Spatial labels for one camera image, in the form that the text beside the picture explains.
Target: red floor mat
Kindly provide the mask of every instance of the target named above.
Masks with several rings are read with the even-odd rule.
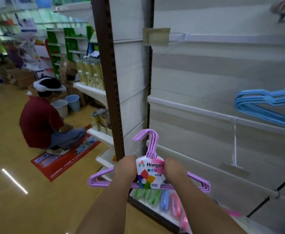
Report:
[[[42,153],[38,157],[32,159],[31,163],[34,164],[34,166],[37,167],[51,182],[89,153],[98,144],[100,144],[100,141],[87,134],[83,138],[81,144],[71,149],[66,155],[59,156]]]

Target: yellow floor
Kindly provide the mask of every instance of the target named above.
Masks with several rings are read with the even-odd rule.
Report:
[[[20,113],[27,101],[25,93],[12,85],[0,85],[0,234],[73,234],[102,191],[86,183],[101,167],[95,158],[105,145],[101,143],[49,182],[30,162],[41,151],[28,148],[19,128]],[[88,125],[94,110],[87,106],[70,114],[66,122],[75,127]],[[28,194],[23,193],[2,169],[6,169]],[[125,233],[170,232],[128,204]]]

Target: shoe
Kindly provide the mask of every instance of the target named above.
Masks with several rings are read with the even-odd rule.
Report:
[[[65,149],[65,148],[59,148],[57,150],[51,150],[51,149],[48,149],[47,150],[47,153],[50,153],[50,154],[55,154],[55,155],[66,155],[68,152],[70,152],[71,149]]]

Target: purple clothes hanger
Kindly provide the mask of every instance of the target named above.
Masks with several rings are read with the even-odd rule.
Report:
[[[157,158],[157,154],[156,154],[156,146],[157,146],[157,142],[158,142],[158,134],[151,129],[145,129],[140,131],[134,138],[133,140],[138,141],[138,140],[142,140],[143,138],[145,138],[147,135],[149,135],[149,145],[148,145],[148,151],[146,153],[146,157],[148,158]],[[97,178],[101,177],[102,175],[112,172],[113,171],[113,167],[103,170],[101,172],[98,172],[94,175],[92,175],[89,179],[88,179],[88,185],[91,187],[107,187],[111,182],[110,181],[98,181]],[[209,193],[211,191],[211,185],[208,181],[203,180],[202,178],[188,172],[188,177],[190,177],[191,179],[198,181],[202,186],[199,187],[199,189],[204,192],[204,193]],[[135,188],[135,189],[139,189],[139,184],[136,182],[133,182],[131,185],[131,188]],[[160,189],[165,189],[165,190],[174,190],[173,186],[171,184],[161,184]]]

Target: white headband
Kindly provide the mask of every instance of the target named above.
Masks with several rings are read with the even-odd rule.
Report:
[[[65,91],[65,90],[66,90],[66,87],[65,87],[64,85],[61,85],[61,87],[58,88],[58,89],[50,89],[50,88],[47,88],[47,87],[44,86],[44,85],[41,85],[40,82],[42,82],[42,81],[45,80],[45,79],[51,79],[51,78],[49,78],[49,77],[47,77],[47,78],[42,78],[42,79],[40,79],[40,80],[38,80],[38,81],[35,81],[35,82],[33,83],[33,87],[34,87],[38,92],[45,92],[45,91]]]

